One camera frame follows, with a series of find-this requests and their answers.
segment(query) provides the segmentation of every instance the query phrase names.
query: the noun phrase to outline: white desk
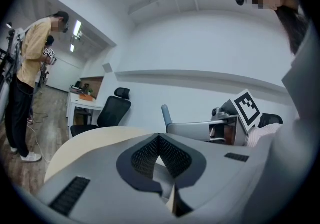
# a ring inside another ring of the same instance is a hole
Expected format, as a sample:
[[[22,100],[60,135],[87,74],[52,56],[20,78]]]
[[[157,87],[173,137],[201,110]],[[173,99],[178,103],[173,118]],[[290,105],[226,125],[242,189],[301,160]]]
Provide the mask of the white desk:
[[[95,99],[93,99],[92,102],[81,100],[80,95],[75,93],[70,93],[68,97],[68,105],[66,110],[66,117],[68,118],[69,127],[74,124],[76,107],[90,109],[90,110],[99,110],[99,111],[102,111],[102,109],[104,108],[103,105],[97,104]]]

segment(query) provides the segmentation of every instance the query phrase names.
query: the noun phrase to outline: shelf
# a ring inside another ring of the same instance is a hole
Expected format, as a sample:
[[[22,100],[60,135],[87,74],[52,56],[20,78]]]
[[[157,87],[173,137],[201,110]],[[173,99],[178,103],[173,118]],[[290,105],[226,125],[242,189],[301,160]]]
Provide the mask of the shelf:
[[[185,77],[190,80],[222,80],[225,82],[238,82],[243,84],[249,84],[254,87],[259,87],[262,90],[272,90],[275,92],[280,92],[288,94],[284,86],[272,84],[270,82],[229,74],[229,73],[219,73],[213,71],[198,71],[198,70],[132,70],[132,71],[118,71],[115,72],[117,77],[130,77],[130,76],[166,76],[166,77]]]

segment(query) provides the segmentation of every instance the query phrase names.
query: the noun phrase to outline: yellow t-shirt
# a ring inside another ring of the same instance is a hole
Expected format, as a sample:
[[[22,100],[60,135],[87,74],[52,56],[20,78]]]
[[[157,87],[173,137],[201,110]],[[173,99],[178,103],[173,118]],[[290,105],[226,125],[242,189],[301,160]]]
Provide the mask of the yellow t-shirt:
[[[41,68],[41,62],[34,61],[39,59],[43,54],[47,37],[51,31],[51,20],[48,17],[46,21],[37,24],[31,28],[22,43],[22,56],[25,60],[22,63],[21,69],[17,73],[18,79],[33,87],[36,84],[36,76]]]

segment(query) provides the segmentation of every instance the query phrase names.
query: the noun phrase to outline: chair backrest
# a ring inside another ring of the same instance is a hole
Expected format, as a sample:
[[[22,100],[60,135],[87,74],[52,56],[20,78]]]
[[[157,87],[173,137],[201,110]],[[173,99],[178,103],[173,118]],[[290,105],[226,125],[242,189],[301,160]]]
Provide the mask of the chair backrest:
[[[110,96],[100,113],[99,127],[117,126],[131,107],[131,102],[116,96]]]
[[[283,124],[284,121],[282,120],[282,118],[279,115],[263,113],[261,116],[260,123],[259,123],[258,127],[264,127],[266,125],[270,125],[273,123]]]
[[[80,87],[80,84],[81,84],[81,81],[77,81],[74,86],[75,87]]]

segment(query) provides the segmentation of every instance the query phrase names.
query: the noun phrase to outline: man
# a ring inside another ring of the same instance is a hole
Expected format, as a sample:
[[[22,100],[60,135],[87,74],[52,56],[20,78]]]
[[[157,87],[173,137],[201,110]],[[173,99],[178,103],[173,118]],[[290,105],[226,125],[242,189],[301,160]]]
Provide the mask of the man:
[[[25,57],[22,67],[14,75],[9,94],[9,103],[5,113],[6,134],[13,153],[19,152],[23,162],[36,162],[40,154],[30,152],[26,144],[27,118],[41,63],[51,64],[51,58],[43,55],[46,40],[51,31],[66,31],[69,15],[58,12],[44,18],[43,22],[33,26],[25,35],[21,54]]]
[[[47,41],[46,41],[45,46],[44,46],[44,47],[45,47],[45,50],[48,49],[48,48],[50,48],[50,47],[53,45],[55,38],[52,37],[51,35],[49,35],[46,40],[47,40]],[[30,108],[29,117],[28,117],[28,120],[27,120],[27,122],[28,122],[29,124],[31,124],[31,125],[34,123],[34,117],[33,117],[33,115],[34,115],[34,110],[33,110],[33,104],[34,104],[34,102],[33,102],[33,101],[35,100],[36,93],[37,93],[37,92],[40,90],[40,88],[41,88],[40,79],[41,79],[42,70],[43,70],[44,65],[46,65],[46,64],[43,64],[43,65],[42,65],[40,71],[37,73],[37,75],[36,75],[36,77],[35,77],[35,78],[36,78],[36,79],[35,79],[35,87],[34,87],[34,91],[33,91],[34,94],[33,94],[33,96],[32,96],[31,108]]]

